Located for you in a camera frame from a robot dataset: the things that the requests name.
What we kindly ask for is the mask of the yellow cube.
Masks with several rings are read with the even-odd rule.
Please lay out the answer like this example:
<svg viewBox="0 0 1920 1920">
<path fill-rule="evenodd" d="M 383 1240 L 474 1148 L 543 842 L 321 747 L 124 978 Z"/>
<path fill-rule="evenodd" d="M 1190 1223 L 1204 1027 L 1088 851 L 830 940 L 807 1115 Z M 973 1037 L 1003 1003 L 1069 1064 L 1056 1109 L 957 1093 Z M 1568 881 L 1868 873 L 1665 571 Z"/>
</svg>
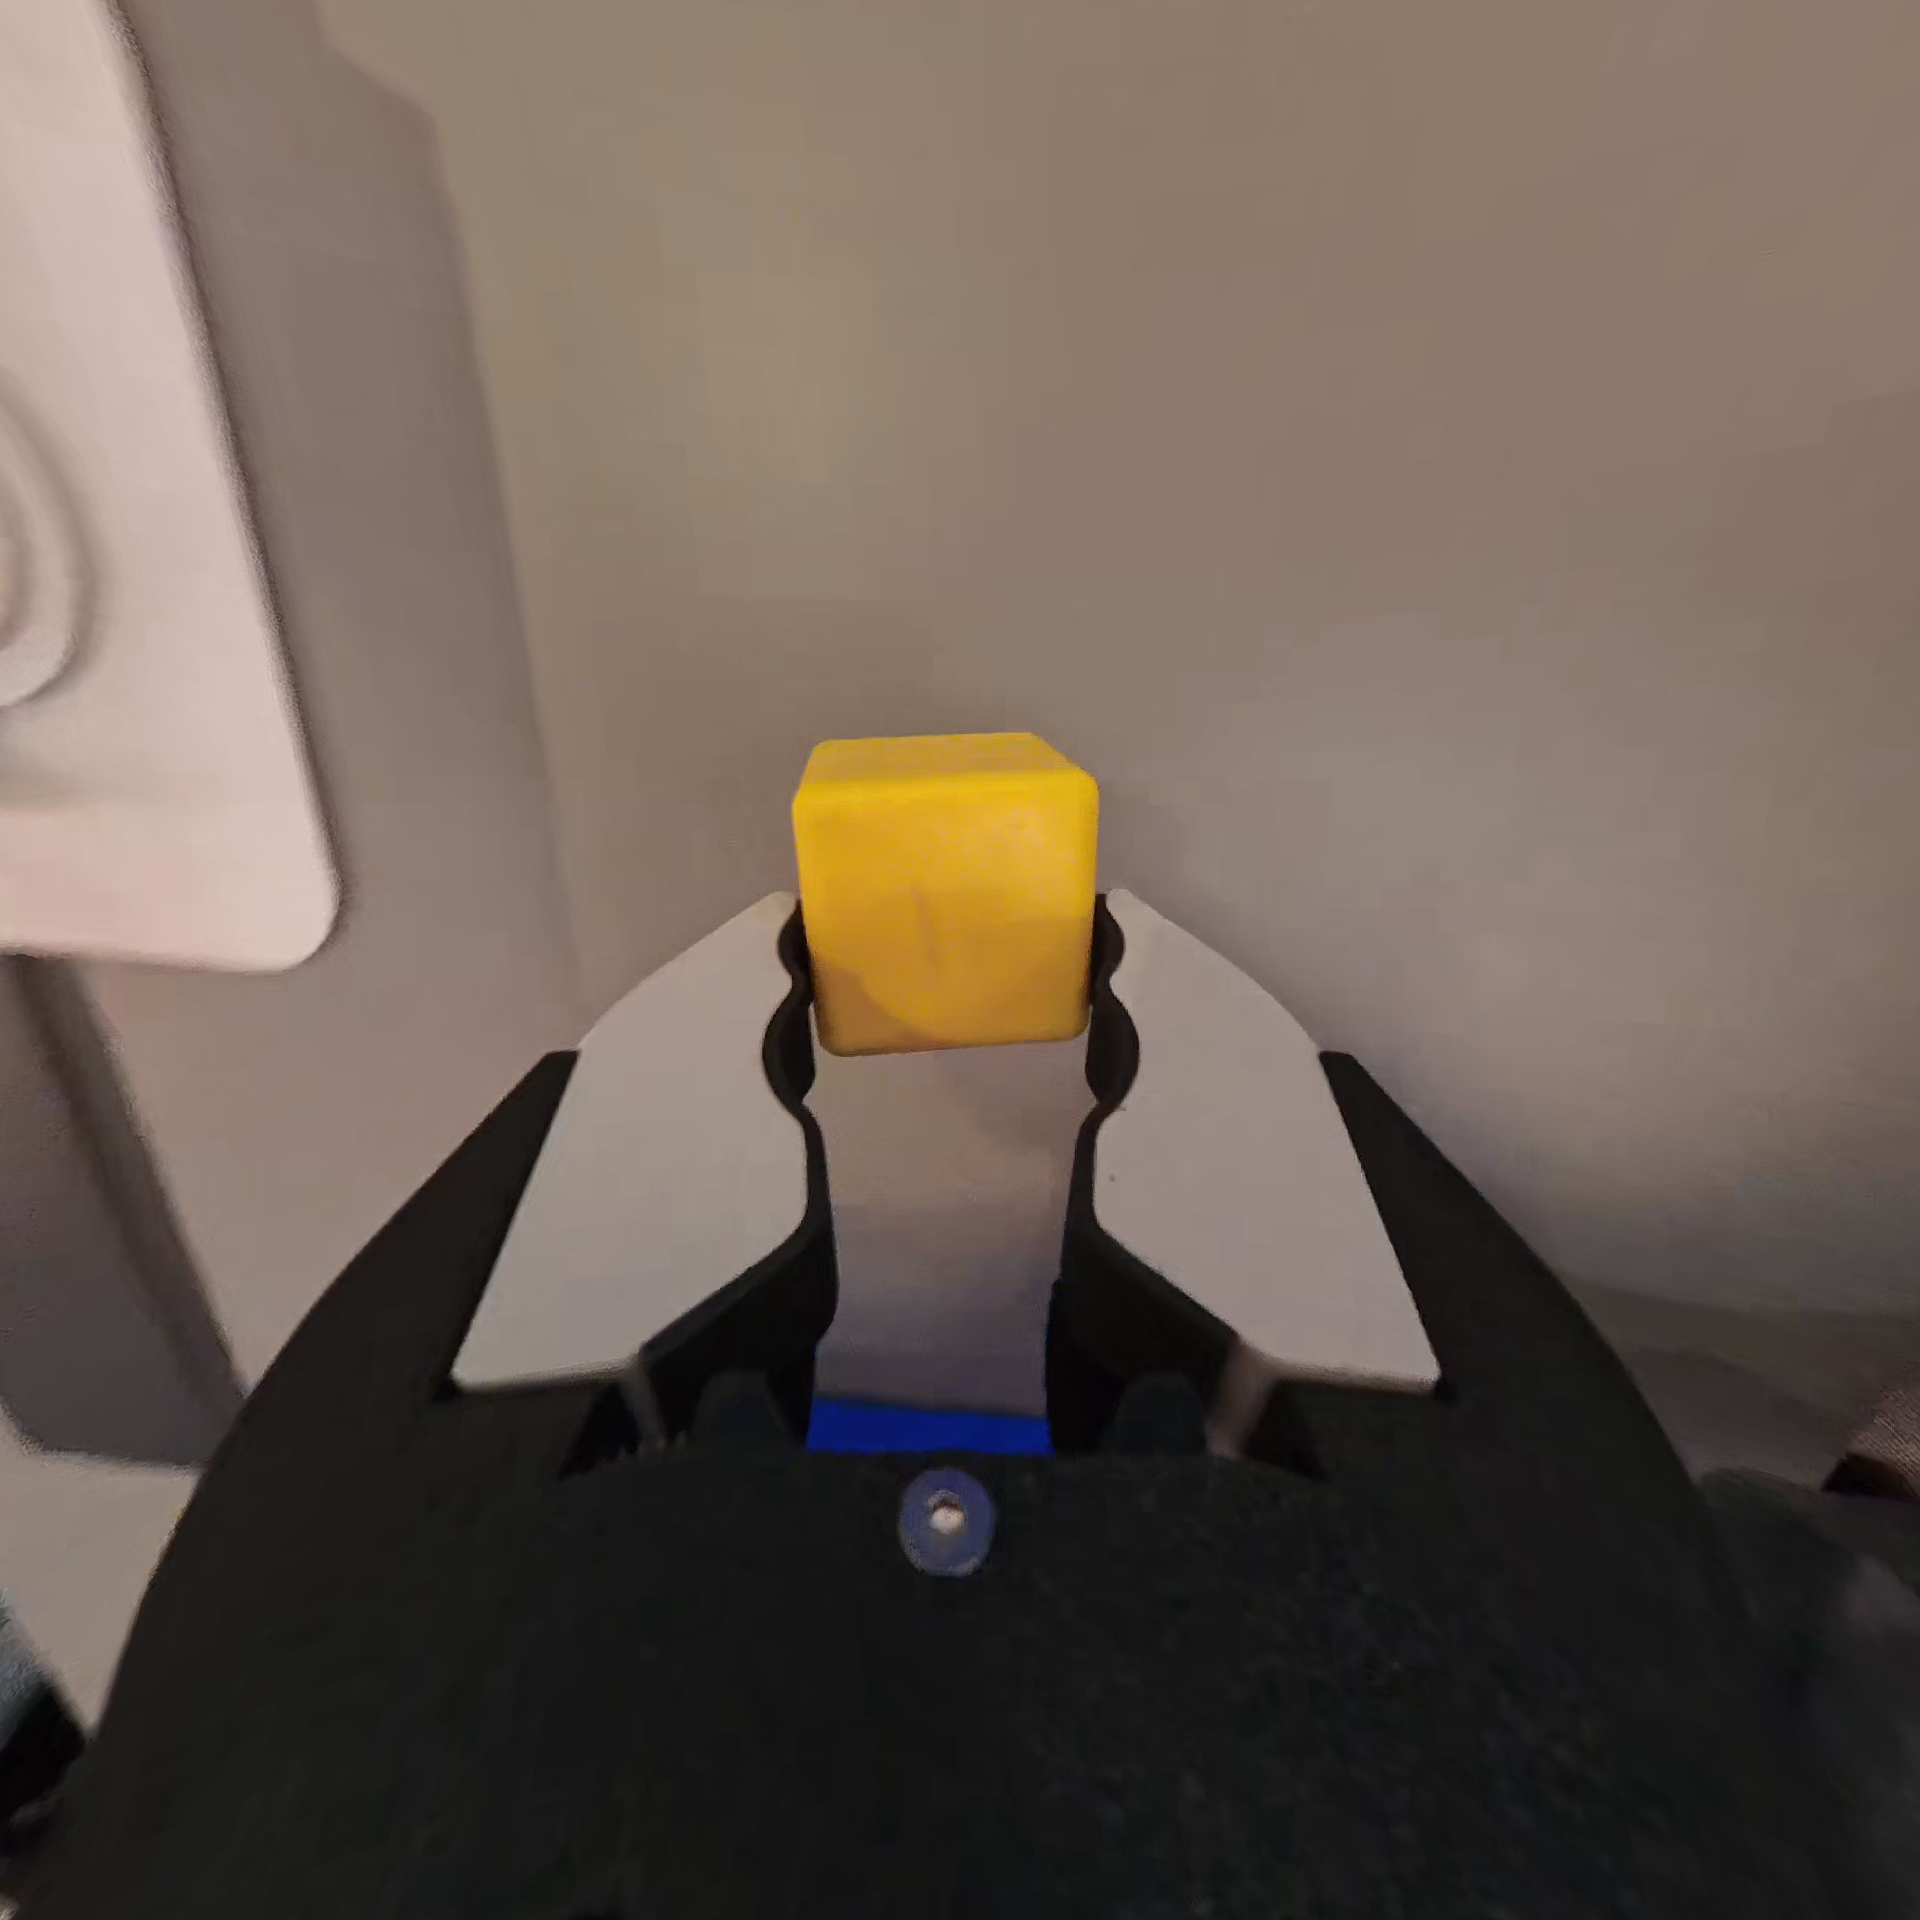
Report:
<svg viewBox="0 0 1920 1920">
<path fill-rule="evenodd" d="M 1093 775 L 1032 732 L 818 743 L 791 827 L 827 1050 L 1076 1037 L 1098 818 Z"/>
</svg>

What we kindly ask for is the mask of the wooden board document stand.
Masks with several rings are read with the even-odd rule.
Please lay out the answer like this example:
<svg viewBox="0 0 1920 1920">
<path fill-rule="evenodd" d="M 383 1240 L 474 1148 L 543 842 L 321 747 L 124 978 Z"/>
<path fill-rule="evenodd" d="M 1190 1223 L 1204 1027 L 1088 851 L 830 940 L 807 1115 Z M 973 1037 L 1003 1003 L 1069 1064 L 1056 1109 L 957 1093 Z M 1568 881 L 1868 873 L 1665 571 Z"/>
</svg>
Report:
<svg viewBox="0 0 1920 1920">
<path fill-rule="evenodd" d="M 2 8 L 3 950 L 309 961 L 340 912 L 147 75 Z"/>
</svg>

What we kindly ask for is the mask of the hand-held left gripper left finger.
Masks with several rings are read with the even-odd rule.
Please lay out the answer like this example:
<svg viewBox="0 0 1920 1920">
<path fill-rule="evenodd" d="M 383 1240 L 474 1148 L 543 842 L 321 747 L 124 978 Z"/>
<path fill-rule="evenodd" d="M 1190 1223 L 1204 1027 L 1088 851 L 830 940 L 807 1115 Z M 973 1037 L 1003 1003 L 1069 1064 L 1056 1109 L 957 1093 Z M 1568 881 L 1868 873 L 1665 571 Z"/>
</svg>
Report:
<svg viewBox="0 0 1920 1920">
<path fill-rule="evenodd" d="M 768 893 L 587 1027 L 457 1386 L 810 1370 L 833 1322 L 810 1001 L 799 902 Z"/>
</svg>

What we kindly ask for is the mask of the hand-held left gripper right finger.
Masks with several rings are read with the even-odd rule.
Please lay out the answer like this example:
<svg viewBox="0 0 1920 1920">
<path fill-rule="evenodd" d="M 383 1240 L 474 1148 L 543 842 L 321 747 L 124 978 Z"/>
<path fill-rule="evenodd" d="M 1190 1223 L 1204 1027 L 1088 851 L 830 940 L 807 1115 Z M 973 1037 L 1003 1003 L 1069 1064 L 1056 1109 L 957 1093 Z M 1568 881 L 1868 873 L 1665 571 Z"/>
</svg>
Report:
<svg viewBox="0 0 1920 1920">
<path fill-rule="evenodd" d="M 1306 1447 L 1314 1389 L 1434 1403 L 1441 1361 L 1296 1015 L 1124 890 L 1096 902 L 1088 995 L 1052 1446 L 1098 1447 L 1141 1393 L 1204 1447 Z"/>
</svg>

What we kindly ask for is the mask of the blue plastic bin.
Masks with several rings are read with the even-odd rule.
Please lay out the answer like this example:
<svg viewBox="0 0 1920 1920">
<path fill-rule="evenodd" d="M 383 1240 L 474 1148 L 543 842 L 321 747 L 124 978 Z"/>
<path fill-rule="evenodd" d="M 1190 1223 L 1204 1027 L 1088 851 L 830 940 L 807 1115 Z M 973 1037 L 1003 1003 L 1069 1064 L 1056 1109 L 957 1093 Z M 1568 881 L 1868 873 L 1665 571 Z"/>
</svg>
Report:
<svg viewBox="0 0 1920 1920">
<path fill-rule="evenodd" d="M 1043 1415 L 839 1394 L 815 1398 L 803 1443 L 811 1451 L 1052 1454 Z"/>
</svg>

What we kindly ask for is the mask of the grey desk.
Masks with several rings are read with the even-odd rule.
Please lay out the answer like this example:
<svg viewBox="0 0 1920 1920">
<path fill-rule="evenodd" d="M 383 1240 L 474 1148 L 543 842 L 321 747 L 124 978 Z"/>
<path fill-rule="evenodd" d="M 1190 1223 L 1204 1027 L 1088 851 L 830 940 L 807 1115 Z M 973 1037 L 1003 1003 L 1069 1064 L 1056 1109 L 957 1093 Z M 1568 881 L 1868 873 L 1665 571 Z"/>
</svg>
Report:
<svg viewBox="0 0 1920 1920">
<path fill-rule="evenodd" d="M 116 3 L 341 885 L 3 950 L 3 1663 L 838 732 L 1030 728 L 1698 1470 L 1915 1371 L 1915 3 Z"/>
</svg>

